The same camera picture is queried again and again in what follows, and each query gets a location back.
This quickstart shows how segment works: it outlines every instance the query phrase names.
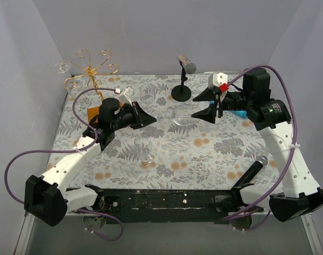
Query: black microphone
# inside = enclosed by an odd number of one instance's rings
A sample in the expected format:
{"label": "black microphone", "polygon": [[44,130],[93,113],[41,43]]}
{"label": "black microphone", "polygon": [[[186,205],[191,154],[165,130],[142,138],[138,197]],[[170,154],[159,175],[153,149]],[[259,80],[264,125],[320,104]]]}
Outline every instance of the black microphone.
{"label": "black microphone", "polygon": [[178,55],[178,61],[182,62],[182,66],[185,69],[186,74],[193,74],[196,72],[196,65],[192,63],[187,57],[184,55]]}
{"label": "black microphone", "polygon": [[258,172],[268,165],[268,158],[266,156],[258,156],[256,161],[249,167],[249,169],[243,174],[243,176],[235,183],[234,187],[241,186],[249,183],[258,174]]}

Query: black microphone stand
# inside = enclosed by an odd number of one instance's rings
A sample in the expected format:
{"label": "black microphone stand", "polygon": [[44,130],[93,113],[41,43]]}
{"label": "black microphone stand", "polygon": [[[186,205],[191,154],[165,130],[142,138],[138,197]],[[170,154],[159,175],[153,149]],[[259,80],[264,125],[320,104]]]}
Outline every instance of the black microphone stand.
{"label": "black microphone stand", "polygon": [[188,77],[186,77],[186,72],[182,62],[179,61],[179,63],[182,66],[181,84],[172,89],[171,96],[178,102],[185,102],[190,99],[191,90],[189,89],[189,87],[184,85],[184,82],[188,80]]}

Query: floral pattern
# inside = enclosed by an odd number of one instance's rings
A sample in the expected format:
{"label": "floral pattern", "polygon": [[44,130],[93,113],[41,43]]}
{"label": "floral pattern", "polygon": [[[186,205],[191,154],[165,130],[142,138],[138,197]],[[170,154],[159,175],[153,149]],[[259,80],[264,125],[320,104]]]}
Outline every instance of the floral pattern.
{"label": "floral pattern", "polygon": [[[206,87],[209,74],[188,75],[186,85],[191,88],[191,99]],[[138,101],[147,112],[159,110],[167,116],[174,107],[183,103],[173,100],[171,90],[180,84],[180,75],[112,75],[98,76],[103,87],[134,89],[132,100]],[[79,79],[76,95],[86,89],[84,79]],[[241,80],[235,82],[242,87]],[[155,96],[154,103],[144,105],[139,100],[142,84],[149,84]],[[114,97],[109,91],[102,91],[105,97]],[[70,149],[77,142],[85,127],[72,113],[73,100],[66,100],[54,149]],[[200,109],[207,102],[192,102]],[[94,91],[82,96],[76,104],[76,112],[87,121],[87,109],[99,106],[100,97]],[[153,143],[154,162],[146,167],[138,162],[134,149],[134,138],[148,135]],[[143,129],[131,128],[116,131],[115,139],[95,157],[71,182],[70,187],[81,187],[92,183],[101,188],[113,189],[230,189],[238,178],[251,166],[255,157],[265,155],[270,164],[254,178],[254,183],[267,188],[278,178],[276,163],[264,140],[253,124],[230,112],[224,112],[216,124],[199,121],[188,126],[178,126],[166,119]],[[64,155],[51,154],[47,168],[53,167]]]}

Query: jewelry stand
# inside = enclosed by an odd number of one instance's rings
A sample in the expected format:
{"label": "jewelry stand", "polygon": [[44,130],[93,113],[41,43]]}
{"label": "jewelry stand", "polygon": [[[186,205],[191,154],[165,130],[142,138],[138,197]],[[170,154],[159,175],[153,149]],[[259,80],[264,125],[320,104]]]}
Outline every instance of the jewelry stand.
{"label": "jewelry stand", "polygon": [[[86,68],[82,68],[81,66],[73,63],[72,61],[63,61],[61,63],[58,63],[55,65],[55,69],[59,72],[59,73],[65,73],[67,72],[72,65],[76,66],[77,68],[81,69],[83,71],[82,75],[76,75],[74,77],[71,78],[67,78],[64,81],[64,88],[67,89],[67,91],[69,91],[71,88],[74,88],[78,85],[77,81],[75,81],[75,78],[79,78],[79,77],[88,77],[88,82],[87,82],[87,87],[91,88],[89,86],[90,81],[92,80],[93,82],[93,87],[94,88],[100,88],[101,85],[103,84],[102,81],[100,80],[96,80],[95,75],[110,75],[110,74],[114,74],[116,72],[118,72],[119,67],[117,64],[110,64],[108,65],[108,68],[110,70],[114,70],[114,68],[112,68],[112,66],[116,66],[116,70],[114,72],[111,73],[98,73],[98,68],[100,68],[107,60],[109,60],[109,58],[112,56],[112,52],[109,49],[104,49],[100,52],[100,56],[106,56],[109,53],[109,56],[105,59],[105,61],[103,61],[100,65],[98,65],[97,67],[92,67],[91,65],[91,52],[89,52],[89,50],[87,49],[80,49],[80,50],[74,50],[74,56],[75,57],[83,57],[84,53],[87,52],[88,54],[88,59],[89,59],[89,64]],[[104,100],[104,96],[103,94],[96,90],[95,91],[98,95],[100,95],[100,100],[103,101]]]}

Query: gray wall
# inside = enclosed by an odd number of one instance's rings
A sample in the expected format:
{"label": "gray wall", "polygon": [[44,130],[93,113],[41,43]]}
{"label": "gray wall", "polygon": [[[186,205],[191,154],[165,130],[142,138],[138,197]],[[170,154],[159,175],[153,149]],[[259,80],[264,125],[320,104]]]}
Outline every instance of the gray wall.
{"label": "gray wall", "polygon": [[109,48],[120,74],[180,73],[178,54],[196,63],[198,72],[265,64],[302,2],[33,1],[64,58],[86,47],[98,63],[99,52]]}
{"label": "gray wall", "polygon": [[[304,0],[269,61],[288,86],[298,124],[298,143],[323,188],[323,0]],[[283,97],[280,86],[274,96]],[[323,247],[323,208],[313,213]]]}
{"label": "gray wall", "polygon": [[[7,193],[6,164],[16,154],[52,146],[65,97],[54,64],[62,59],[32,0],[0,0],[0,254],[13,254],[23,223],[23,205]],[[24,156],[10,171],[21,199],[31,174],[45,171],[48,155]]]}

